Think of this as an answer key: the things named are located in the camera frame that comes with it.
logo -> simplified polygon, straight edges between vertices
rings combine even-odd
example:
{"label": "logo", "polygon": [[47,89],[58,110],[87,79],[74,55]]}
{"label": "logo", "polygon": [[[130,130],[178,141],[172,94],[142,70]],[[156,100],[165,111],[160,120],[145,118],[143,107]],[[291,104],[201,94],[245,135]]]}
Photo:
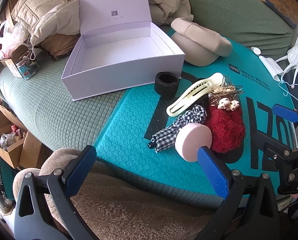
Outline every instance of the logo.
{"label": "logo", "polygon": [[240,75],[240,71],[239,71],[239,69],[238,69],[237,67],[235,67],[234,65],[229,64],[229,68],[230,68],[233,72],[238,73],[238,74]]}

red fuzzy scrunchie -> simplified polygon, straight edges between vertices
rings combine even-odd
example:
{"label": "red fuzzy scrunchie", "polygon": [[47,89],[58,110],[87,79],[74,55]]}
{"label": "red fuzzy scrunchie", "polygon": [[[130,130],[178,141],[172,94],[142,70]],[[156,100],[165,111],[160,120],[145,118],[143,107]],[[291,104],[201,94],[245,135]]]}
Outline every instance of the red fuzzy scrunchie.
{"label": "red fuzzy scrunchie", "polygon": [[216,106],[209,106],[208,118],[204,123],[212,132],[210,149],[217,153],[227,153],[238,148],[245,138],[245,127],[241,107],[227,112]]}

rolled black belt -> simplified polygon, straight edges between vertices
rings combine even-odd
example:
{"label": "rolled black belt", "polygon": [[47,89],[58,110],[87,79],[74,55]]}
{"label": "rolled black belt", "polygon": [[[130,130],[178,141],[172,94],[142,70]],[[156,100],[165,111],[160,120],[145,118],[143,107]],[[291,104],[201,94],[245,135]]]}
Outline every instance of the rolled black belt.
{"label": "rolled black belt", "polygon": [[159,72],[154,82],[154,90],[164,98],[172,98],[176,95],[179,86],[179,78],[170,72]]}

plastic bag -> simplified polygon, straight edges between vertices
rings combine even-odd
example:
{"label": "plastic bag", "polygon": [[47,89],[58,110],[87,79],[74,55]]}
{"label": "plastic bag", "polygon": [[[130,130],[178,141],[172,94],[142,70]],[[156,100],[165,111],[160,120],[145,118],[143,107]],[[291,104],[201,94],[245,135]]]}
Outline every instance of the plastic bag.
{"label": "plastic bag", "polygon": [[17,23],[10,30],[9,22],[6,20],[0,25],[0,31],[4,28],[3,36],[0,36],[0,60],[11,58],[12,53],[28,38],[28,31],[21,23]]}
{"label": "plastic bag", "polygon": [[2,134],[0,138],[0,147],[3,150],[7,150],[7,147],[11,146],[12,144],[15,143],[15,134],[16,133],[9,133],[9,134]]}

lavender box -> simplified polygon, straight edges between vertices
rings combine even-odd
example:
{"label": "lavender box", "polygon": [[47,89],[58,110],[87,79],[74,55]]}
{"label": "lavender box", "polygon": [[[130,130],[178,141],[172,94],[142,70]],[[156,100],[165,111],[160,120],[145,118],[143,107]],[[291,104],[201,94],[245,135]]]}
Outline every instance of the lavender box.
{"label": "lavender box", "polygon": [[62,82],[73,100],[180,77],[185,54],[151,22],[148,0],[79,0],[81,37]]}

